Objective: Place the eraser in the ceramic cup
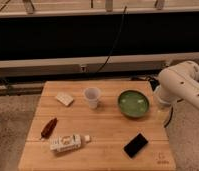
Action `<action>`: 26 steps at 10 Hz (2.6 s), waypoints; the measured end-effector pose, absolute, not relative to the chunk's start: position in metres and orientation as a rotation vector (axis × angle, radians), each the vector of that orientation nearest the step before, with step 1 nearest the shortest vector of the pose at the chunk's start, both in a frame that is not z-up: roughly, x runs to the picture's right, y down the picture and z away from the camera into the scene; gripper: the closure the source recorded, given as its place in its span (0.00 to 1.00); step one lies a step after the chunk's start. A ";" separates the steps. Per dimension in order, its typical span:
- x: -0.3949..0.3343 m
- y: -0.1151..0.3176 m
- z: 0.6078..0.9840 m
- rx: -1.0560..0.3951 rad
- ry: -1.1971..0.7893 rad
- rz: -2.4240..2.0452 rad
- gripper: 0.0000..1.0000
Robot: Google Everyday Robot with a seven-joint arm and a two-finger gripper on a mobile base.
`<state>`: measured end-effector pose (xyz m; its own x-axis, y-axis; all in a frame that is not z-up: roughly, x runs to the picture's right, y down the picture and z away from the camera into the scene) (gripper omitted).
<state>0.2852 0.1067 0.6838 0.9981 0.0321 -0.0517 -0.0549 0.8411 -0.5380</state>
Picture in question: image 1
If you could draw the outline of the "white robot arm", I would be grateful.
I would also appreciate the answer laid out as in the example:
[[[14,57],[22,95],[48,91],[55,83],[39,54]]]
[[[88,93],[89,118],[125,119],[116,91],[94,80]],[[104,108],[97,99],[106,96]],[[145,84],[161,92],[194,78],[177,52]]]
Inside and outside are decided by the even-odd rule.
[[[158,74],[159,85],[155,98],[162,106],[170,106],[177,99],[183,99],[199,110],[199,65],[184,61],[163,69]]]

